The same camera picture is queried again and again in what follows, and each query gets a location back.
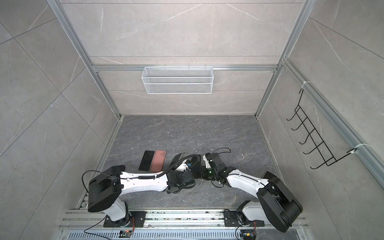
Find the mounting plate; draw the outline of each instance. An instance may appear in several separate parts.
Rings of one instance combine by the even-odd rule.
[[[236,211],[224,211],[223,214],[224,214],[224,225],[226,227],[238,227],[241,225],[237,217]],[[254,227],[255,226],[254,223],[256,223],[257,227],[265,226],[264,221],[261,221],[261,220],[252,221],[249,226]]]
[[[135,227],[143,227],[145,221],[145,215],[147,212],[145,211],[134,211],[130,212],[131,218],[135,219]],[[110,218],[106,218],[103,227],[120,227],[121,223],[119,221],[112,222]],[[133,227],[133,221],[129,220],[128,224],[123,227]]]

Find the phone case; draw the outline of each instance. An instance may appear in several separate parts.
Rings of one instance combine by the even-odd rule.
[[[152,172],[160,172],[163,168],[164,159],[166,158],[166,151],[157,150],[153,156],[150,170]]]

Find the gray floor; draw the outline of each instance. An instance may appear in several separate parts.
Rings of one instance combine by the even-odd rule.
[[[220,155],[226,166],[256,177],[276,172],[254,116],[125,116],[104,170],[125,165],[127,172],[139,173],[145,150],[165,150],[165,169],[178,153],[205,154],[219,147],[232,150]],[[130,208],[230,208],[257,201],[242,190],[216,188],[205,180],[177,194],[146,191],[120,198]]]

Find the mesh basket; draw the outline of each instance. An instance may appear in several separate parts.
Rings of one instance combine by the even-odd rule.
[[[148,94],[212,93],[211,67],[146,67],[141,76]]]

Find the black smartphone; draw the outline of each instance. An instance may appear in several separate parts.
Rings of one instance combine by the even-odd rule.
[[[145,171],[145,172],[149,171],[154,154],[155,154],[155,151],[147,150],[144,152],[143,159],[141,160],[141,163],[139,166],[139,171]]]

